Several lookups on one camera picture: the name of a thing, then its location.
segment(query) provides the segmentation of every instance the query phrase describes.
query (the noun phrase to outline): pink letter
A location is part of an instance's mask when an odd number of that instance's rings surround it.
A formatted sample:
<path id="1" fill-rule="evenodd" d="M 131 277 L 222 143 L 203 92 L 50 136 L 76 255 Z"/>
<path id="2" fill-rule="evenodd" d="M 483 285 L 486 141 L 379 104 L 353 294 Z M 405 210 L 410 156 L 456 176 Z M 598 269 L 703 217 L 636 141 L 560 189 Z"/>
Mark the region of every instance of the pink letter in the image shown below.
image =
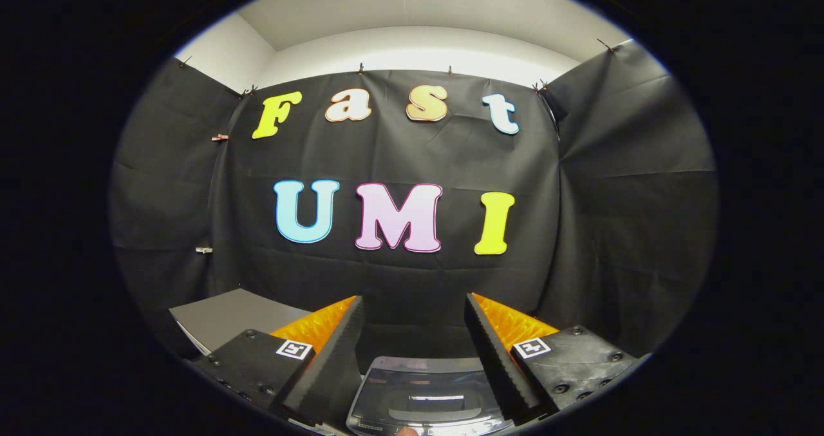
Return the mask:
<path id="1" fill-rule="evenodd" d="M 409 239 L 404 242 L 407 251 L 433 253 L 441 249 L 435 238 L 435 206 L 444 189 L 433 184 L 412 187 L 403 207 L 398 210 L 384 184 L 362 184 L 357 193 L 363 199 L 361 236 L 355 240 L 360 249 L 379 249 L 383 245 L 377 237 L 377 226 L 389 247 L 397 248 L 406 227 Z"/>

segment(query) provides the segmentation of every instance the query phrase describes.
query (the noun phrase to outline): white ceiling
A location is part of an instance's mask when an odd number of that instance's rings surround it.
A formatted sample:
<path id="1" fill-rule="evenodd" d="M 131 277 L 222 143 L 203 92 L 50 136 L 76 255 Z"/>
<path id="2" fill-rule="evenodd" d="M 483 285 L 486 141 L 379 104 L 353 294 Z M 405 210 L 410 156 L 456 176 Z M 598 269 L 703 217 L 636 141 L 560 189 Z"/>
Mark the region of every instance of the white ceiling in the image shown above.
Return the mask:
<path id="1" fill-rule="evenodd" d="M 238 10 L 280 51 L 329 35 L 403 25 L 478 30 L 585 61 L 630 36 L 572 0 L 258 0 Z"/>

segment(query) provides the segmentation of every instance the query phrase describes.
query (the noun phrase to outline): black plastic mount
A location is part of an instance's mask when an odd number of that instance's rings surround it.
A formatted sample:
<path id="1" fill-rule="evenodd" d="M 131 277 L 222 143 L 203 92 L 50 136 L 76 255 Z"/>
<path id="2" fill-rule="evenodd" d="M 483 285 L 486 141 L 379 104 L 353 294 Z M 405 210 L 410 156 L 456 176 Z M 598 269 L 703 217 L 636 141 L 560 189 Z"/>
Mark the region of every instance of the black plastic mount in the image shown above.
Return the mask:
<path id="1" fill-rule="evenodd" d="M 554 412 L 551 406 L 545 406 L 545 400 L 533 391 L 527 378 L 512 362 L 471 293 L 466 295 L 464 321 L 503 418 L 512 419 L 515 424 L 523 424 L 544 413 Z"/>
<path id="2" fill-rule="evenodd" d="M 636 361 L 583 327 L 519 343 L 511 353 L 533 389 L 558 410 L 603 388 Z"/>
<path id="3" fill-rule="evenodd" d="M 255 406 L 279 413 L 313 357 L 312 346 L 246 330 L 194 365 Z"/>
<path id="4" fill-rule="evenodd" d="M 283 401 L 285 416 L 310 426 L 326 423 L 346 431 L 348 410 L 361 384 L 354 348 L 363 319 L 363 298 L 356 296 L 320 354 Z"/>

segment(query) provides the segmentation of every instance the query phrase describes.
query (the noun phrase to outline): clip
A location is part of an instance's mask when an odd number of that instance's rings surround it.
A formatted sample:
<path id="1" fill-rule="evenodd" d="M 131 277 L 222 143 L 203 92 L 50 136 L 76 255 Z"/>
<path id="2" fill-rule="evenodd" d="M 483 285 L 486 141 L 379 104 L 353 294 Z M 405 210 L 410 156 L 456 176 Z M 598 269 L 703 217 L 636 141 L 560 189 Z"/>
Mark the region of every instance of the clip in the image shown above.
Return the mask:
<path id="1" fill-rule="evenodd" d="M 596 40 L 598 40 L 598 42 L 601 42 L 601 45 L 606 46 L 606 49 L 607 49 L 607 50 L 609 50 L 609 51 L 610 51 L 610 53 L 614 53 L 614 52 L 615 52 L 615 49 L 614 49 L 614 48 L 610 48 L 610 46 L 609 46 L 609 45 L 607 45 L 606 43 L 604 43 L 604 41 L 603 41 L 603 40 L 601 40 L 601 38 L 595 38 L 595 39 L 596 39 Z"/>

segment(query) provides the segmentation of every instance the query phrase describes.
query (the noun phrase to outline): letter u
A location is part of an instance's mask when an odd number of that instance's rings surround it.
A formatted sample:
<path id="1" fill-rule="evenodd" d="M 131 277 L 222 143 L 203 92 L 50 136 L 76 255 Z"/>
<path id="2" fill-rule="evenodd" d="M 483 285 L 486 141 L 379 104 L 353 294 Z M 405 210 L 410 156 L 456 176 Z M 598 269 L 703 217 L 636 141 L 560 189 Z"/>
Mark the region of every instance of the letter u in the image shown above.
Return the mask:
<path id="1" fill-rule="evenodd" d="M 317 243 L 326 238 L 332 229 L 332 195 L 340 188 L 341 184 L 335 180 L 312 183 L 312 189 L 317 193 L 317 216 L 315 225 L 303 227 L 297 222 L 297 194 L 303 191 L 303 184 L 297 180 L 283 180 L 274 184 L 277 195 L 277 231 L 295 243 Z"/>

